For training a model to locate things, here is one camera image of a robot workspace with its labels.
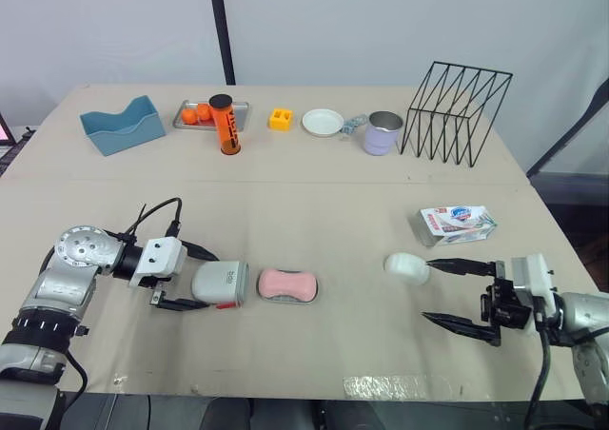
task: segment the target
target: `white wall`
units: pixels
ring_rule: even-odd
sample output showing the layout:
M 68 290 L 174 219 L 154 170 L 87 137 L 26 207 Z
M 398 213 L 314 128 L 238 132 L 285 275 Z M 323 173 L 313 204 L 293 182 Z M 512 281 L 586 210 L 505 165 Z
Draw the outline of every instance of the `white wall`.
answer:
M 417 85 L 433 60 L 514 72 L 496 128 L 523 169 L 609 76 L 609 0 L 226 0 L 226 14 L 241 84 Z
M 0 111 L 38 125 L 75 86 L 223 84 L 211 0 L 0 0 Z
M 417 85 L 433 60 L 514 72 L 496 128 L 523 169 L 609 76 L 609 0 L 225 1 L 240 84 Z M 76 84 L 224 83 L 210 0 L 0 0 L 0 29 L 11 126 Z

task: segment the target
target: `yellow block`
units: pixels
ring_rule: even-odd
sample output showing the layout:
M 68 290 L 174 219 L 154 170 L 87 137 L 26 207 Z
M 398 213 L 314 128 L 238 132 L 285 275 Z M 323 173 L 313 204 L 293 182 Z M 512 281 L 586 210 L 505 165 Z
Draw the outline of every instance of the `yellow block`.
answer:
M 275 108 L 268 118 L 268 128 L 273 130 L 289 130 L 293 112 L 289 109 Z

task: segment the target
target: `metal tray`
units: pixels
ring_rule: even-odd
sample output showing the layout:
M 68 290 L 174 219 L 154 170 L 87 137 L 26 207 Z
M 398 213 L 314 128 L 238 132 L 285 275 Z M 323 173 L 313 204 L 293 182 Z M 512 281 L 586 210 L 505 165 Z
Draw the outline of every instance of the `metal tray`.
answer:
M 180 105 L 178 112 L 173 118 L 173 126 L 176 128 L 194 128 L 197 130 L 215 130 L 216 126 L 214 126 L 213 121 L 210 119 L 209 121 L 200 121 L 198 125 L 184 124 L 182 122 L 182 110 L 184 108 L 197 108 L 198 104 L 206 104 L 207 102 L 190 102 L 189 100 L 185 100 Z M 242 132 L 246 127 L 246 117 L 247 112 L 249 111 L 249 103 L 248 102 L 233 102 L 232 109 L 235 112 L 235 121 L 237 122 L 237 131 Z

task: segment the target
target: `white plate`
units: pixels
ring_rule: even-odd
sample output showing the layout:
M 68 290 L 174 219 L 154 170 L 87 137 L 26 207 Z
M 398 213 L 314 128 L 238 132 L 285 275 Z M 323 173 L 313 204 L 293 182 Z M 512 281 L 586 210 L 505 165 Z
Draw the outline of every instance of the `white plate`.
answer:
M 303 116 L 303 127 L 316 137 L 329 137 L 338 133 L 344 124 L 343 116 L 331 109 L 311 109 Z

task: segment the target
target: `pink soap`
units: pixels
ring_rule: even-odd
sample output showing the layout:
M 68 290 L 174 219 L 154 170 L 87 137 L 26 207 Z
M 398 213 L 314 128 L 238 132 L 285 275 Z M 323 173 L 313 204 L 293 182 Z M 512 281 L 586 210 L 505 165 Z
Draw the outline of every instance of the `pink soap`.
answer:
M 263 270 L 258 280 L 258 292 L 266 299 L 288 296 L 308 303 L 317 295 L 317 280 L 313 273 L 287 273 L 273 268 Z

